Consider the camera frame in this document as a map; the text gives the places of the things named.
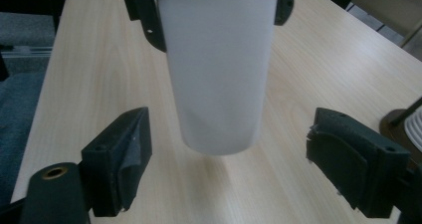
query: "floor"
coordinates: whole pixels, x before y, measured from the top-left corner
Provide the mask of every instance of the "floor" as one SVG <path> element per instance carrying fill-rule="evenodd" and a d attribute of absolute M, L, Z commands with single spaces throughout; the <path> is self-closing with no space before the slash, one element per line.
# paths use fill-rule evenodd
<path fill-rule="evenodd" d="M 381 27 L 381 22 L 357 6 L 350 4 L 346 10 L 373 30 L 379 29 L 378 32 L 382 36 L 396 45 L 402 41 L 402 36 L 386 26 Z M 28 47 L 47 47 L 47 49 L 53 47 L 55 31 L 52 17 L 0 13 L 0 28 L 0 45 L 23 46 L 20 48 L 23 52 L 19 53 L 23 54 L 23 58 L 16 58 L 16 56 L 11 56 L 8 51 L 2 50 L 6 67 L 11 75 L 40 72 L 47 69 L 48 54 L 47 56 L 46 54 L 28 56 L 25 51 Z M 417 34 L 403 49 L 422 61 L 422 32 Z"/>

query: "white cup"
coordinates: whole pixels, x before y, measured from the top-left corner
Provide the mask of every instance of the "white cup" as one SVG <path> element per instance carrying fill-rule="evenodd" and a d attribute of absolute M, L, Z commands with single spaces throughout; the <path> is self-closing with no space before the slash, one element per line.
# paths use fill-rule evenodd
<path fill-rule="evenodd" d="M 259 136 L 277 0 L 157 0 L 185 143 L 210 155 Z"/>

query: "light wood surface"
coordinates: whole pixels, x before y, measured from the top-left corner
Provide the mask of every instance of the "light wood surface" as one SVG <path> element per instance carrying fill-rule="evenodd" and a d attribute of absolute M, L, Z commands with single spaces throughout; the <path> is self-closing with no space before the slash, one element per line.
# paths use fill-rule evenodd
<path fill-rule="evenodd" d="M 315 109 L 377 129 L 422 94 L 422 63 L 328 0 L 296 0 L 275 28 L 262 133 L 213 157 L 180 136 L 165 54 L 123 0 L 67 0 L 13 199 L 30 176 L 81 149 L 122 112 L 148 106 L 153 155 L 129 211 L 94 223 L 395 223 L 369 220 L 306 159 Z"/>

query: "screw hole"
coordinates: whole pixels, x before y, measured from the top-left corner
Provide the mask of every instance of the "screw hole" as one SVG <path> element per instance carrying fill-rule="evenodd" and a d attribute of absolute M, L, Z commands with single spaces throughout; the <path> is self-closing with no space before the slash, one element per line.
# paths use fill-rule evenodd
<path fill-rule="evenodd" d="M 45 180 L 56 179 L 58 177 L 65 175 L 65 173 L 67 173 L 67 172 L 68 172 L 67 167 L 55 167 L 55 168 L 52 168 L 52 169 L 46 171 L 43 175 L 43 179 L 45 179 Z"/>

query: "black plastic bracket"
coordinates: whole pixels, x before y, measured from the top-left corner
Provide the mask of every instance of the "black plastic bracket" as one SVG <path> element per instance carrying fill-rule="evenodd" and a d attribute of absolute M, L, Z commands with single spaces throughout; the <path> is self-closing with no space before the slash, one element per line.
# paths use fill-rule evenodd
<path fill-rule="evenodd" d="M 292 14 L 295 0 L 277 0 L 275 25 L 283 26 Z"/>
<path fill-rule="evenodd" d="M 0 223 L 90 223 L 128 210 L 152 155 L 148 108 L 125 112 L 82 151 L 79 165 L 57 163 L 35 173 L 27 197 L 0 208 Z"/>
<path fill-rule="evenodd" d="M 124 0 L 131 21 L 140 20 L 146 40 L 161 52 L 166 52 L 164 33 L 155 0 Z M 277 0 L 275 25 L 282 26 L 289 19 L 294 0 Z"/>
<path fill-rule="evenodd" d="M 161 20 L 155 0 L 124 0 L 131 21 L 140 20 L 143 34 L 148 42 L 161 52 L 166 52 Z"/>
<path fill-rule="evenodd" d="M 404 147 L 344 113 L 321 108 L 308 139 L 308 159 L 353 209 L 389 218 L 396 206 L 400 223 L 422 222 L 422 165 L 407 169 L 410 152 Z"/>

